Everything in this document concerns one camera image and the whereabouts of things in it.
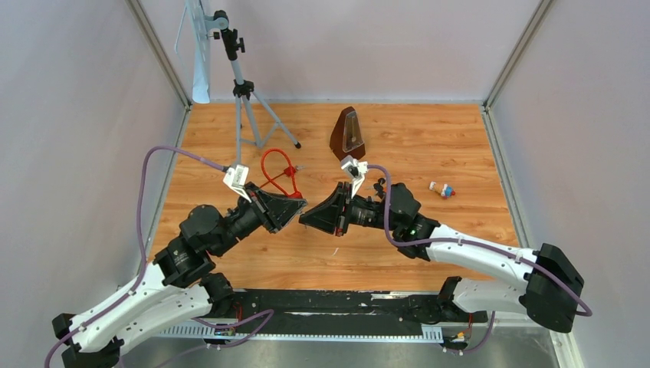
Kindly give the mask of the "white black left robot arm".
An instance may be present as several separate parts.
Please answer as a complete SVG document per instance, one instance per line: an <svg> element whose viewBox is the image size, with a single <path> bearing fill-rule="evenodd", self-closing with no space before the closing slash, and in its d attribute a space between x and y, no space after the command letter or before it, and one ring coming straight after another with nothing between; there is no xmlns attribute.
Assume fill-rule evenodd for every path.
<svg viewBox="0 0 650 368"><path fill-rule="evenodd" d="M265 192L249 182L234 209L222 215L199 205L180 223L180 233L143 273L82 314L60 314L52 324L66 345L65 367L113 367L150 337L212 312L229 315L234 291L214 257L221 257L259 228L275 234L299 215L307 200Z"/></svg>

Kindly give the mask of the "orange black padlock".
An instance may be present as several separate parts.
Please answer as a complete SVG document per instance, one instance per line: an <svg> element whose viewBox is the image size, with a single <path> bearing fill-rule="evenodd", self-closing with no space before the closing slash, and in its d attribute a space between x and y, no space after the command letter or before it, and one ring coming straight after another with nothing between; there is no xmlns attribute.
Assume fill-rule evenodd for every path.
<svg viewBox="0 0 650 368"><path fill-rule="evenodd" d="M373 189L376 192L376 196L379 197L380 199L384 199L386 196L385 184L386 184L385 178L379 178L377 182L373 184Z"/></svg>

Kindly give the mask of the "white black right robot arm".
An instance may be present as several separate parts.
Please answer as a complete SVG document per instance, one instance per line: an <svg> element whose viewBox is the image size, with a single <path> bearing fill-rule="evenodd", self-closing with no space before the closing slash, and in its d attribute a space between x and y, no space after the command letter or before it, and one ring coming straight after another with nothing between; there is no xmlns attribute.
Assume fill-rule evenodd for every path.
<svg viewBox="0 0 650 368"><path fill-rule="evenodd" d="M425 217L420 208L401 182L391 185L384 201L354 195L349 183L340 182L299 222L335 236L345 235L351 225L377 228L408 258L459 265L493 278L447 278L437 302L448 320L465 313L503 311L569 333L576 316L590 316L579 304L584 279L559 247L544 243L530 249L485 241Z"/></svg>

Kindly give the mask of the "red cable lock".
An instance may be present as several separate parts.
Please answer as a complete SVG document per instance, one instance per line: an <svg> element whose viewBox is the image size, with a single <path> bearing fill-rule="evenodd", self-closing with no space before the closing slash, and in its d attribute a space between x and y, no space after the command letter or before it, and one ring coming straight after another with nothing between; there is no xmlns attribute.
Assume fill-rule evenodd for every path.
<svg viewBox="0 0 650 368"><path fill-rule="evenodd" d="M284 167L283 167L282 170L279 170L279 168L280 168L279 165L271 166L272 169L276 169L276 170L277 170L277 173L273 174L273 173L270 172L270 171L268 170L268 168L267 168L267 159L269 158L269 156L273 156L273 155L275 155L275 154L281 156L281 157L284 159L285 164L284 164ZM288 166L296 166L296 165L294 165L294 164L292 163L290 157L289 157L289 156L288 156L288 155L287 155L287 154L286 154L282 149L278 149L278 148L270 148L270 149L266 150L266 151L263 153L263 155L261 156L261 159L260 159L260 168L261 168L261 172L262 172L262 174L263 174L263 172L266 172L270 177L274 177L274 176L276 176L277 174L282 173L283 170L284 170L285 168L287 168ZM296 179L297 173L298 173L298 171L297 171L296 174L295 174L294 181L293 181L291 178L286 177L286 176L285 176L285 177L281 177L281 178L288 178L288 179L290 180L291 187L290 187L289 189L284 188L284 187L283 187L283 186L278 182L279 179L277 180L277 184L279 184L279 185L284 189L283 191L279 190L278 188L276 188L276 187L273 186L273 185L268 185L268 186L273 186L273 187L276 188L276 189L277 189L277 190L278 190L282 195L286 195L286 196L289 196L289 197L291 197L291 198L300 198L300 199L302 199L304 196L303 196L303 194L301 193L301 191L298 189L297 179Z"/></svg>
<svg viewBox="0 0 650 368"><path fill-rule="evenodd" d="M263 172L264 177L266 179L266 182L259 185L259 187L262 188L262 187L267 186L267 185L273 185L276 188L278 188L279 190L283 191L284 189L279 184L277 184L277 180L279 178L281 178L281 177L286 176L286 177L291 178L294 181L294 177L295 177L296 172L297 172L297 167L296 166L288 166L287 168L285 168L283 170L283 172L281 172L280 174L277 174L274 177L270 177L266 172Z"/></svg>

